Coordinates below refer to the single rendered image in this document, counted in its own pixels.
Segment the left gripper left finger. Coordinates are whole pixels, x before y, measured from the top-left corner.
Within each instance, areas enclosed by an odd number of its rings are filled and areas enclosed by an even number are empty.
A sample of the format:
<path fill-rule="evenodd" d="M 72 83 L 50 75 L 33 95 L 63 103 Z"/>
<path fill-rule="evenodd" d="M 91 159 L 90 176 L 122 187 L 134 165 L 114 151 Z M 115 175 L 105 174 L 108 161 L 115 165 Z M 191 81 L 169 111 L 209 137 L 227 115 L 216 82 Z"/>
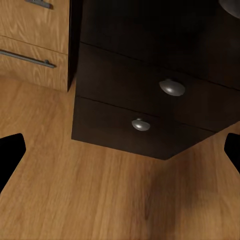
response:
<path fill-rule="evenodd" d="M 0 138 L 0 193 L 26 153 L 22 133 Z"/>

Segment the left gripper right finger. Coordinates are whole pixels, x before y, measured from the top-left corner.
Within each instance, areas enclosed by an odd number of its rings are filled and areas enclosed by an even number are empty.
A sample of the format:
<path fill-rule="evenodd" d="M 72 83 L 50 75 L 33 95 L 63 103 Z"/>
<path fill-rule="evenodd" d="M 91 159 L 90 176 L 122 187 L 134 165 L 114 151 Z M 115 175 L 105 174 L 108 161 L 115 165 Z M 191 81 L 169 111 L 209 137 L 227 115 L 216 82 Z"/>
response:
<path fill-rule="evenodd" d="M 240 135 L 229 133 L 227 135 L 224 151 L 240 173 Z"/>

